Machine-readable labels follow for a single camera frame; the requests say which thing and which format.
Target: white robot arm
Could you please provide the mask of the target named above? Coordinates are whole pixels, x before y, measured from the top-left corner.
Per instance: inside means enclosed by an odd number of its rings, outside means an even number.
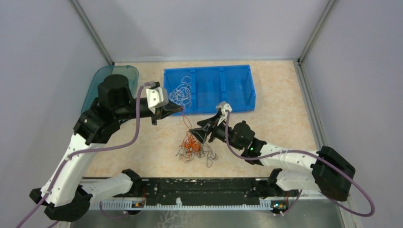
[[[29,195],[36,203],[42,201],[42,205],[47,206],[45,214],[51,220],[76,221],[91,205],[130,190],[136,191],[132,189],[136,187],[133,183],[141,178],[132,170],[96,183],[79,185],[98,152],[77,152],[103,148],[120,125],[136,118],[137,114],[140,118],[151,117],[152,124],[156,125],[158,119],[182,111],[180,106],[168,101],[167,91],[158,82],[149,85],[146,98],[138,95],[139,110],[136,110],[136,99],[131,97],[125,76],[111,75],[99,84],[98,98],[81,114],[55,172],[42,188],[33,189]]]
[[[232,108],[226,102],[220,103],[217,110],[214,117],[197,123],[200,128],[190,130],[200,142],[205,143],[207,136],[211,134],[208,142],[217,138],[227,143],[231,151],[231,147],[244,150],[241,156],[232,152],[250,164],[273,168],[270,177],[276,179],[275,184],[283,191],[315,190],[334,200],[347,200],[351,182],[315,158],[320,157],[330,162],[353,178],[354,167],[335,150],[324,146],[319,151],[302,152],[277,147],[255,138],[255,132],[245,121],[237,123],[233,129],[230,128],[224,120],[229,119]]]

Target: blue plastic tray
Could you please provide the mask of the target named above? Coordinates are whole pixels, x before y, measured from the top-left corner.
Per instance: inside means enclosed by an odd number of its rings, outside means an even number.
[[[191,77],[191,102],[186,114],[216,113],[215,107],[226,101],[233,112],[255,110],[255,87],[249,65],[209,66],[165,69],[164,87],[168,94],[185,76]]]

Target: orange wire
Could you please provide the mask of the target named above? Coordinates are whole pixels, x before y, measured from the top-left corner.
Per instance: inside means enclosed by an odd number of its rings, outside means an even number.
[[[188,128],[188,131],[186,132],[186,136],[179,147],[184,151],[184,154],[182,154],[182,159],[184,159],[185,162],[189,162],[192,159],[193,154],[197,156],[200,155],[202,152],[202,145],[200,144],[199,140],[197,140],[196,137],[190,133],[189,130],[192,128],[192,123],[190,122],[189,118],[185,116],[184,112],[185,109],[182,112],[183,123]]]

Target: white cable bundle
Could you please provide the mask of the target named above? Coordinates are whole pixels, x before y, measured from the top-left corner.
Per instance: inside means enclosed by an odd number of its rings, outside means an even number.
[[[169,93],[169,100],[182,107],[185,107],[185,105],[189,105],[189,107],[191,107],[192,101],[190,83],[191,78],[189,76],[183,77],[181,80],[181,84]]]

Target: black bracket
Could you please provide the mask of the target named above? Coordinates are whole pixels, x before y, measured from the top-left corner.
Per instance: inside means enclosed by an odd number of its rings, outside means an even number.
[[[29,194],[29,197],[35,202],[38,203],[42,197],[42,192],[40,189],[33,189]],[[71,201],[71,203],[55,207],[53,203],[46,203],[45,201],[42,205],[46,206],[45,214],[51,220],[55,221],[66,221],[66,222],[74,222],[83,217],[83,215],[88,211],[92,194],[87,194],[82,186],[79,185],[76,190],[76,194]]]
[[[317,154],[339,168],[351,179],[354,177],[355,168],[333,148],[323,146]],[[351,183],[346,178],[319,160],[312,164],[311,168],[313,169],[312,175],[315,178],[315,183],[325,196],[337,201],[347,201]]]

